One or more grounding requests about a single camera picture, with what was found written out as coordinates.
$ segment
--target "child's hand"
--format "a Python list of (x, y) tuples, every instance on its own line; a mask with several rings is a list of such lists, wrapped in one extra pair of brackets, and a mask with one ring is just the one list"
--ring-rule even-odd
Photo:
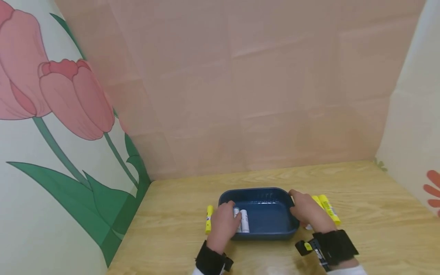
[(234, 218), (234, 205), (233, 201), (223, 203), (211, 216), (211, 233), (206, 240), (206, 246), (220, 255), (223, 254), (228, 241), (234, 236), (242, 220), (241, 213)]
[(295, 206), (290, 208), (290, 213), (304, 224), (310, 224), (315, 232), (327, 233), (337, 230), (330, 216), (322, 209), (309, 194), (290, 190)]

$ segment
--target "wooden table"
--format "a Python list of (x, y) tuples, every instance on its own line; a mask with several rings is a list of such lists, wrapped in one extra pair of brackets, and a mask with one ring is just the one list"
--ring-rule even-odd
[[(226, 190), (251, 187), (326, 194), (370, 275), (440, 274), (440, 221), (370, 161), (156, 181), (107, 274), (191, 274), (207, 205)], [(295, 250), (310, 237), (301, 229), (291, 241), (231, 242), (230, 274), (325, 274), (315, 254)]]

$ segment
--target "white glue stick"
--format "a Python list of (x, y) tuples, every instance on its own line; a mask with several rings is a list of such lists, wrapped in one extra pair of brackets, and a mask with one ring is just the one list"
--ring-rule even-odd
[(249, 233), (249, 221), (247, 219), (247, 211), (242, 209), (242, 233)]
[[(240, 213), (240, 208), (238, 207), (234, 207), (234, 219), (235, 217), (238, 215), (238, 213)], [(241, 233), (242, 232), (242, 225), (240, 224), (237, 228), (237, 233)]]

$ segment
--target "blue plastic tray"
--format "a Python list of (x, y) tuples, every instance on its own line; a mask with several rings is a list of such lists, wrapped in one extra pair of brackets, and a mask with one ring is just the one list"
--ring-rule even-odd
[(235, 189), (224, 192), (219, 205), (234, 201), (248, 213), (249, 233), (236, 233), (232, 240), (287, 240), (300, 225), (290, 214), (292, 198), (280, 188)]

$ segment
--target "painted flower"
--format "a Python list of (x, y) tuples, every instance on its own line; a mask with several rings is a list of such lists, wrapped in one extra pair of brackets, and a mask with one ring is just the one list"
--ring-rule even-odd
[(47, 61), (35, 17), (0, 0), (0, 119), (50, 113), (37, 72), (38, 65)]
[(71, 132), (87, 140), (110, 132), (113, 109), (87, 62), (45, 62), (38, 67), (38, 74), (44, 99)]
[(428, 192), (434, 197), (439, 199), (429, 199), (428, 204), (434, 208), (440, 208), (440, 174), (437, 171), (430, 170), (427, 172), (426, 176), (428, 179), (438, 188), (432, 187), (431, 185), (423, 185), (423, 190)]

